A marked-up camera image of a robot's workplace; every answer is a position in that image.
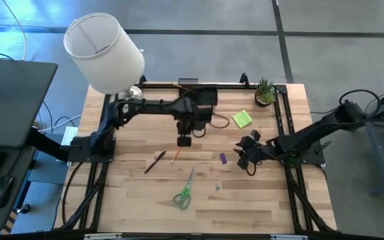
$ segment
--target gray concrete floor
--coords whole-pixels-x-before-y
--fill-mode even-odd
[[[285,31],[384,32],[384,0],[279,0]],[[12,0],[8,1],[22,24],[67,27],[75,18],[93,12],[110,13],[126,29],[276,31],[270,0]],[[15,26],[0,2],[0,27]],[[28,33],[30,61],[59,64],[45,98],[53,119],[81,113],[87,82],[63,48],[63,34]],[[278,37],[220,35],[132,35],[144,49],[145,74],[150,81],[197,77],[202,81],[237,82],[242,72],[252,81],[262,75],[276,83],[286,78]],[[295,83],[304,83],[312,111],[328,111],[344,92],[364,88],[384,93],[384,38],[287,37]],[[0,52],[16,59],[23,54],[20,33],[0,32]],[[365,94],[350,97],[361,107],[372,100]],[[41,108],[43,122],[49,116]],[[320,115],[313,115],[314,121]],[[339,230],[384,236],[384,194],[370,196],[368,187],[381,182],[364,129],[336,132],[324,140],[333,143],[324,154],[333,210]],[[28,199],[47,209],[39,197],[57,192],[53,186],[34,188]],[[22,225],[34,221],[22,216]],[[54,215],[48,214],[50,220]],[[50,220],[17,232],[48,229]]]

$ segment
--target wooden table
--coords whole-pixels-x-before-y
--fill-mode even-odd
[[[296,131],[312,123],[305,87],[287,85]],[[254,90],[219,90],[216,113],[232,117],[245,109],[253,119],[239,129],[233,120],[228,128],[207,126],[202,139],[192,139],[174,164],[177,150],[177,128],[170,115],[138,115],[116,131],[115,159],[109,165],[98,231],[155,233],[293,233],[287,184],[283,167],[276,161],[257,166],[255,176],[237,166],[238,156],[232,151],[242,136],[257,129],[261,142],[278,136],[273,106],[254,104]],[[174,89],[145,89],[147,99],[172,100]],[[79,135],[89,135],[99,125],[104,95],[91,87],[85,100]],[[284,107],[281,101],[283,116]],[[225,120],[214,118],[215,125]],[[165,156],[148,174],[144,171],[160,152]],[[228,160],[222,164],[220,153]],[[180,210],[172,198],[186,185],[192,168],[196,168],[191,188],[192,202]],[[83,164],[74,176],[66,199],[69,218],[84,198],[90,164]],[[66,182],[72,173],[69,169]],[[310,202],[332,228],[336,228],[324,174],[315,166],[303,166]],[[304,226],[303,209],[298,204]],[[88,224],[93,207],[90,208]],[[61,204],[55,227],[61,225]]]

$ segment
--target computer mouse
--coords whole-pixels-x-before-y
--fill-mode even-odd
[[[14,177],[2,176],[0,177],[0,208],[7,204],[10,196],[11,186],[13,185]]]

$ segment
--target green-handled scissors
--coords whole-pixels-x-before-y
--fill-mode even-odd
[[[173,198],[174,204],[176,204],[180,209],[184,210],[191,204],[191,186],[193,181],[193,176],[195,175],[195,167],[193,167],[191,176],[187,180],[186,187],[183,191]]]

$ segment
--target black desk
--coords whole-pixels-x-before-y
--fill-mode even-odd
[[[16,160],[19,149],[10,148],[10,147],[0,147],[0,151],[6,152],[7,157],[4,159],[0,168],[0,177],[6,175],[10,170],[10,167]],[[32,164],[33,155],[35,153],[35,148],[28,146],[24,147],[21,150],[21,156],[17,161],[16,166],[12,170],[11,176],[14,176],[13,186],[10,192],[10,199],[8,200],[6,206],[0,208],[0,230],[5,226],[7,218],[10,212],[13,210],[13,205],[16,201],[18,192],[20,191],[23,180],[26,176],[26,172]]]
[[[22,146],[36,146],[34,143],[37,140],[41,140],[40,147],[56,144],[42,134],[31,131],[56,69],[54,63],[0,60],[0,151],[8,153],[0,168],[0,177],[8,173],[19,154],[19,148],[23,149],[11,174],[15,180],[10,198],[6,206],[0,208],[0,229],[13,210],[33,160],[35,147]]]

